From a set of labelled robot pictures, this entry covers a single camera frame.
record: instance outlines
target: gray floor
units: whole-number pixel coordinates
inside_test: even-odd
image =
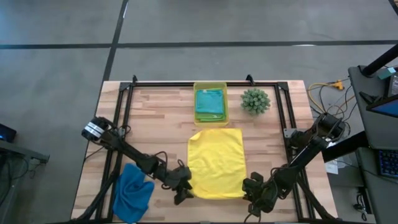
[[[0,0],[0,45],[110,43],[121,3]],[[387,0],[130,0],[119,42],[390,40],[398,39],[397,22]],[[140,80],[240,80],[250,73],[258,80],[300,79],[308,86],[344,79],[348,67],[367,64],[390,47],[118,49],[110,80],[133,74]],[[95,113],[108,54],[109,49],[0,50],[0,123],[18,130],[17,144],[51,154],[34,179],[24,178],[14,223],[69,219],[87,144],[80,131]],[[325,104],[342,94],[325,88]],[[363,130],[358,109],[353,113],[351,134]],[[361,221],[352,209],[355,181],[360,179],[354,168],[331,177],[344,220]]]

